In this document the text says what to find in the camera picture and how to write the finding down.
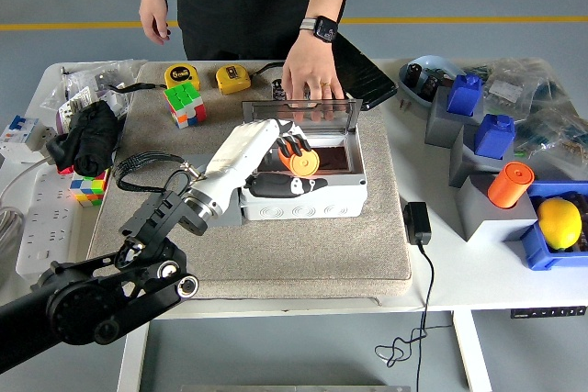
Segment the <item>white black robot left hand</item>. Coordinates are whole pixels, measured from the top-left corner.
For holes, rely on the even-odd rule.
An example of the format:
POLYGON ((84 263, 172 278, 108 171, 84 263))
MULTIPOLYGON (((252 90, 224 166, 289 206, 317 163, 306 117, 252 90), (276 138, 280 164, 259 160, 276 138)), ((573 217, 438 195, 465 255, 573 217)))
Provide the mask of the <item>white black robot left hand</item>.
POLYGON ((257 173, 272 146, 285 159, 301 158, 311 152, 306 135, 294 122, 265 119, 233 129, 210 160, 204 178, 190 184, 184 202, 201 218, 217 218, 229 207, 232 192, 240 187, 257 197, 295 198, 325 188, 324 178, 304 178, 294 172, 257 173))

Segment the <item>person's left hand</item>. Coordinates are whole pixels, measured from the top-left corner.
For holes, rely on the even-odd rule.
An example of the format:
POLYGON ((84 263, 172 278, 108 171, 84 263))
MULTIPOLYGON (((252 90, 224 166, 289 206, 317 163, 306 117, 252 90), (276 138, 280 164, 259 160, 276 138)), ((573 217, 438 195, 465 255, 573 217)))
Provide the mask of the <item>person's left hand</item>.
POLYGON ((288 100, 342 100, 343 88, 337 77, 332 45, 301 30, 288 52, 282 73, 282 88, 288 100))

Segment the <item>person's right hand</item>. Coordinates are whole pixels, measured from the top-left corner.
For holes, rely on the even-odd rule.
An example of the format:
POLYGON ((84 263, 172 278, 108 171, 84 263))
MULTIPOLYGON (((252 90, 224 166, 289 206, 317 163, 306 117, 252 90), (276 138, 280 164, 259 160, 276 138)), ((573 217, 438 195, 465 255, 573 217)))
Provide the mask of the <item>person's right hand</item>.
POLYGON ((153 43, 164 45, 169 40, 167 0, 141 0, 139 15, 145 36, 153 43))

